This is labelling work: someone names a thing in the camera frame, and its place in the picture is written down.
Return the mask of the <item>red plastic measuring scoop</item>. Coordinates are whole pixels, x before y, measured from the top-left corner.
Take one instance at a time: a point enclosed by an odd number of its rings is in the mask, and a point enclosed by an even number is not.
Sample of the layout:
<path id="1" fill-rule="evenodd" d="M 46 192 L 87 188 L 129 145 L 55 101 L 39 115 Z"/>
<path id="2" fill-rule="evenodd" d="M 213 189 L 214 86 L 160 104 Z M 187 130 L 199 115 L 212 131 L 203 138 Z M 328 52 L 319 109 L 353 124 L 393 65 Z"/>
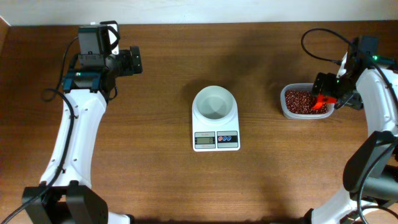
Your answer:
<path id="1" fill-rule="evenodd" d="M 317 96 L 316 103 L 312 107 L 313 110 L 319 110 L 324 104 L 334 104 L 337 102 L 336 98 L 333 98 L 331 96 L 324 96 L 319 94 Z"/>

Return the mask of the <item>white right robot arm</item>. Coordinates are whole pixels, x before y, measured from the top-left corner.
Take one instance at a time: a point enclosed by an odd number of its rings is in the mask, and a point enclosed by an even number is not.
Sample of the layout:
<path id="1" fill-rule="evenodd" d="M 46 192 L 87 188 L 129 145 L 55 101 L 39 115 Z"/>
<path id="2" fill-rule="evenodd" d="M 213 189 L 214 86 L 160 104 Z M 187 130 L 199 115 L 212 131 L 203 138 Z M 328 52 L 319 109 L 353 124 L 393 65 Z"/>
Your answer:
<path id="1" fill-rule="evenodd" d="M 351 156 L 343 172 L 343 188 L 302 223 L 366 223 L 375 210 L 391 213 L 397 203 L 397 61 L 377 54 L 378 39 L 359 36 L 348 41 L 338 73 L 319 73 L 312 94 L 331 100 L 334 108 L 364 110 L 368 138 Z"/>

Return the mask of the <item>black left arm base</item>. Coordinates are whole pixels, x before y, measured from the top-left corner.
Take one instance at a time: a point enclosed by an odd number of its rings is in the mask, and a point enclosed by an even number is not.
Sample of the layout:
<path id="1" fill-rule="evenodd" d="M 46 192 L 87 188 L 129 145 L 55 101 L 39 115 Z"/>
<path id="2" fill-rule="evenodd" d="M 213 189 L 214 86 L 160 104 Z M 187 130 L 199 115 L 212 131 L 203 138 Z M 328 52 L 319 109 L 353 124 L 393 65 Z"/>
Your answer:
<path id="1" fill-rule="evenodd" d="M 89 187 L 76 181 L 66 187 L 51 187 L 25 208 L 32 223 L 108 222 L 106 202 Z"/>

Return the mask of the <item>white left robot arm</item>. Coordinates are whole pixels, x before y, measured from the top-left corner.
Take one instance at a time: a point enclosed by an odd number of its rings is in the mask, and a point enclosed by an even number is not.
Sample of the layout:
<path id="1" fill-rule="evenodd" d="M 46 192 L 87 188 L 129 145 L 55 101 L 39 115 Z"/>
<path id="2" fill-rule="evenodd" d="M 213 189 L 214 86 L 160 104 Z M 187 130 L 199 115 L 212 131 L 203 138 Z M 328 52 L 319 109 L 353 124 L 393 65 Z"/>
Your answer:
<path id="1" fill-rule="evenodd" d="M 96 134 L 108 103 L 118 95 L 116 79 L 143 71 L 139 48 L 121 50 L 120 39 L 116 21 L 79 27 L 80 51 L 63 67 L 57 85 L 64 98 L 62 121 L 40 183 L 91 187 Z"/>

